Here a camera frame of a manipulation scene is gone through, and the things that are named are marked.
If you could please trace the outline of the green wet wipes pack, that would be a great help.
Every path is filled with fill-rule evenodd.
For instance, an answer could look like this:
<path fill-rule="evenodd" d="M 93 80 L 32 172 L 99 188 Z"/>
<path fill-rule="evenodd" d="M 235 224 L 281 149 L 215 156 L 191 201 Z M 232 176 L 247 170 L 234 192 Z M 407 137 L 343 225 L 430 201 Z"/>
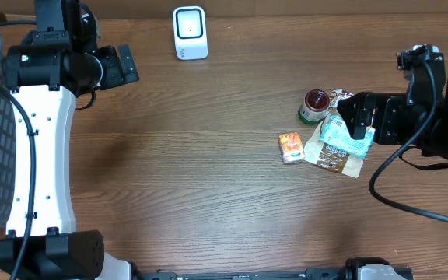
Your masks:
<path fill-rule="evenodd" d="M 330 146 L 343 150 L 360 159 L 366 157 L 371 145 L 375 129 L 369 127 L 365 130 L 363 139 L 353 139 L 347 129 L 347 125 L 338 115 L 330 116 L 321 130 L 320 140 Z"/>

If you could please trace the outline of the beige paper pouch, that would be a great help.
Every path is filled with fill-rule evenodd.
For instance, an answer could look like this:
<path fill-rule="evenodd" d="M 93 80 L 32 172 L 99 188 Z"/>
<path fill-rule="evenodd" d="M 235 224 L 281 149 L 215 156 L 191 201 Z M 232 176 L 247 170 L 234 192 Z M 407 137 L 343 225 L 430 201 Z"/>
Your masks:
<path fill-rule="evenodd" d="M 357 158 L 348 152 L 328 145 L 320 140 L 320 135 L 324 127 L 328 124 L 332 114 L 336 114 L 334 105 L 338 98 L 348 98 L 352 93 L 343 89 L 333 89 L 330 93 L 331 103 L 328 107 L 327 116 L 317 125 L 313 135 L 304 145 L 306 154 L 305 161 L 312 163 L 318 167 L 340 173 L 345 176 L 358 178 L 362 169 L 363 159 Z"/>

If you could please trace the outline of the orange tissue pack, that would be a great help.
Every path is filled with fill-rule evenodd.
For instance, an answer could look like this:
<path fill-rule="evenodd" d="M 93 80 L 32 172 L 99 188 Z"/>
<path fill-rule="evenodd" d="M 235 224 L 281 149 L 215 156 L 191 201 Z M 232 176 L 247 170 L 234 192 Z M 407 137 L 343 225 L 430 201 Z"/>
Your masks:
<path fill-rule="evenodd" d="M 305 151 L 297 132 L 281 134 L 278 143 L 285 164 L 298 163 L 305 159 Z"/>

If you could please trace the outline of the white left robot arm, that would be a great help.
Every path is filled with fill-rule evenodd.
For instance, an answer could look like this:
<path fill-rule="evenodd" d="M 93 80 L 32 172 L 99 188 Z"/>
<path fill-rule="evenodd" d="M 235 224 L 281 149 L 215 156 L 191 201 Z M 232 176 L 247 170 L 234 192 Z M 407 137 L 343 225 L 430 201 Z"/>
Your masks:
<path fill-rule="evenodd" d="M 106 252 L 100 231 L 78 231 L 69 178 L 77 99 L 138 80 L 128 45 L 32 44 L 6 57 L 16 120 L 16 174 L 0 269 L 13 279 L 137 279 L 135 265 Z"/>

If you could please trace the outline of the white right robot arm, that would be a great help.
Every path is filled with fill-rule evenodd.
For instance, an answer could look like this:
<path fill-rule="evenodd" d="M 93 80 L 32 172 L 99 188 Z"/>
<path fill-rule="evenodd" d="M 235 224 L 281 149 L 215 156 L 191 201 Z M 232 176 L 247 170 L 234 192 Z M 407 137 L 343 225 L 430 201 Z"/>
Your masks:
<path fill-rule="evenodd" d="M 375 188 L 378 176 L 410 149 L 446 160 L 428 170 L 448 169 L 448 65 L 443 53 L 430 44 L 418 45 L 397 54 L 397 67 L 409 81 L 405 94 L 360 92 L 339 101 L 337 110 L 351 138 L 363 139 L 371 127 L 375 143 L 399 147 L 372 175 L 370 194 L 392 208 L 448 223 L 447 215 L 392 201 Z"/>

